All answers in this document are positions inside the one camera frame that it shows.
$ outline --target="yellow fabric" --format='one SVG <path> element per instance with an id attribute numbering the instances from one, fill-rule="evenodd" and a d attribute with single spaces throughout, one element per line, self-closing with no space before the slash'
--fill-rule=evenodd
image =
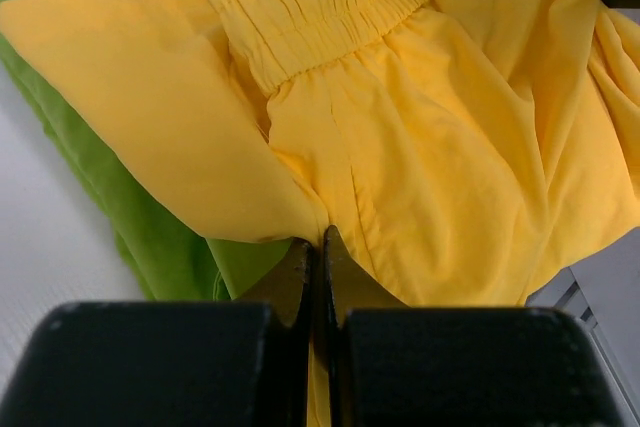
<path id="1" fill-rule="evenodd" d="M 522 303 L 640 224 L 640 29 L 599 0 L 14 0 L 0 30 L 199 234 L 334 223 L 409 305 Z"/>

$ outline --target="white table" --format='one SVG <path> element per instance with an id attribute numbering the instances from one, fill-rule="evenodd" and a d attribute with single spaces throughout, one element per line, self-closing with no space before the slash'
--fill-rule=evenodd
<path id="1" fill-rule="evenodd" d="M 69 300 L 142 299 L 109 222 L 0 67 L 0 392 L 34 325 Z"/>

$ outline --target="clothing pile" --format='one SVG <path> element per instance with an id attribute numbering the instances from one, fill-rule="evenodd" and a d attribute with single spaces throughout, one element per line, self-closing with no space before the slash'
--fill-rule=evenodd
<path id="1" fill-rule="evenodd" d="M 150 298 L 235 298 L 335 224 L 408 305 L 520 305 L 640 225 L 640 27 L 600 0 L 4 1 Z"/>

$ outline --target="fabric fold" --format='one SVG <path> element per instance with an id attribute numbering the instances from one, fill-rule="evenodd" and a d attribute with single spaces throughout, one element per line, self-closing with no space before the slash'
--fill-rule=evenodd
<path id="1" fill-rule="evenodd" d="M 47 136 L 109 217 L 118 251 L 148 298 L 237 297 L 282 258 L 289 245 L 286 240 L 267 244 L 205 241 L 192 232 L 133 179 L 109 147 L 2 36 L 0 57 Z"/>
<path id="2" fill-rule="evenodd" d="M 638 27 L 599 0 L 14 0 L 0 30 L 191 229 L 336 224 L 410 305 L 521 304 L 640 223 Z"/>

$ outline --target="green fabric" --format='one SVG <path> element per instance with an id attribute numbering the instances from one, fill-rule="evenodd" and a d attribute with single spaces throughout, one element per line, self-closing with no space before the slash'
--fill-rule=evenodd
<path id="1" fill-rule="evenodd" d="M 195 234 L 136 182 L 109 147 L 2 36 L 0 58 L 47 136 L 110 218 L 119 253 L 148 298 L 235 298 L 284 256 L 289 240 L 245 244 L 205 240 Z"/>

